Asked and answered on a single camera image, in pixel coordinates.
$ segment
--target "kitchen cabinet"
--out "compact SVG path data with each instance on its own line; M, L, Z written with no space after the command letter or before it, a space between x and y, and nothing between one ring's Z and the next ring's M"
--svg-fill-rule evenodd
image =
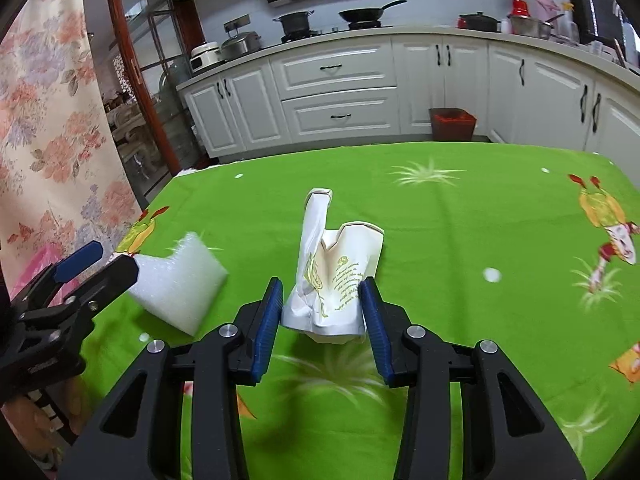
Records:
M476 117L476 135L486 134L488 42L449 36L442 44L447 108L462 108Z
M513 142L583 150L587 110L593 102L593 73L535 52L527 54L522 77Z
M640 96L603 76L595 94L586 150L609 157L640 189Z
M587 139L594 75L537 50L489 48L492 140L581 151Z
M391 38L353 38L276 54L282 100L343 90L396 86Z
M397 135L395 88L333 92L282 103L294 142Z
M269 63L229 70L222 79L238 133L248 150L290 142Z
M245 150L223 92L222 78L216 78L203 81L185 95L196 129L211 157Z
M424 139L431 108L463 108L478 119L476 134L598 152L640 187L640 92L627 71L545 41L395 30L265 49L180 92L211 156L353 137Z
M430 108L445 105L442 37L399 36L393 39L393 50L398 74L400 131L428 135L431 133Z
M487 115L487 42L452 36L394 38L401 131L430 134L430 108L462 108L484 134Z
M489 107L487 136L493 142L514 142L520 124L518 99L522 93L527 52L509 45L489 46Z
M195 85L185 98L209 156L290 142L268 61L229 70Z

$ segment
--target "cooking pot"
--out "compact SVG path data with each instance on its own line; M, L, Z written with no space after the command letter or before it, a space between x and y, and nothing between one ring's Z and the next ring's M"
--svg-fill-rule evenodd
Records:
M280 22L284 30L285 35L295 34L297 32L308 32L309 16L314 12L312 10L303 10L302 12L292 12L291 14L285 14L279 18L274 18L274 22Z
M460 14L460 18L465 20L465 27L469 30L481 30L483 32L498 32L498 23L495 18L485 16L482 12L476 14Z
M379 9L351 9L344 10L340 13L340 17L349 23L357 22L376 22L382 17L385 9L389 7L395 7L396 5L405 4L406 0L396 0L390 4L386 4Z
M225 43L220 46L220 52L226 61L232 61L247 54L257 52L261 48L260 36L258 36L257 32L242 32L226 40Z

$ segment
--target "blue gripper pad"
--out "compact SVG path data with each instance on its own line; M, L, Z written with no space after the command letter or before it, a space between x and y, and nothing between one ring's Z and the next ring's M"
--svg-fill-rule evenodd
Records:
M395 376L391 360L391 343L380 315L379 309L383 305L382 298L380 298L380 293L372 278L367 278L360 283L358 294L362 313L367 323L367 332L369 333L376 368L385 383L391 384Z
M254 363L251 367L251 377L256 383L260 382L269 367L276 332L280 324L282 296L282 282L276 280L269 296L262 299L263 302L266 302L266 306L260 328L255 336Z
M66 257L56 264L56 272L53 279L56 283L67 283L74 279L78 274L84 272L95 262L99 262L102 258L103 249L100 242L94 240L87 245L78 249L71 256Z

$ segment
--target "white foam sponge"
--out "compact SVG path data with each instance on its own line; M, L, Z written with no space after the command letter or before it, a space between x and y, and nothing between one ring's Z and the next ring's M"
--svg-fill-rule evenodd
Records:
M196 233L187 233L174 254L136 254L140 273L129 293L146 311L195 336L227 272Z

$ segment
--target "green tablecloth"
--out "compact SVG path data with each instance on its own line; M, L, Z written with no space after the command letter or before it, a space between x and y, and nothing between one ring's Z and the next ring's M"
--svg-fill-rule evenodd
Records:
M385 230L376 275L383 297L446 341L497 341L592 478L640 413L636 376L610 367L640 338L640 264L614 255L603 289L588 294L573 271L590 274L609 238L588 219L568 174L583 178L589 193L597 176L626 222L640 223L640 194L602 156L425 142L273 156L180 176L150 208L170 207L142 253L167 256L189 231L220 248L215 255L230 275L200 338L261 298L271 276L288 295L303 200L314 187L330 188L327 228L363 220ZM171 345L190 341L124 295L96 318L83 347L94 400L144 348L141 333ZM367 344L321 345L281 328L262 383L239 394L251 415L241 420L252 480L393 477L406 391L382 386ZM461 474L458 396L452 387L452 478ZM188 445L188 400L185 412Z

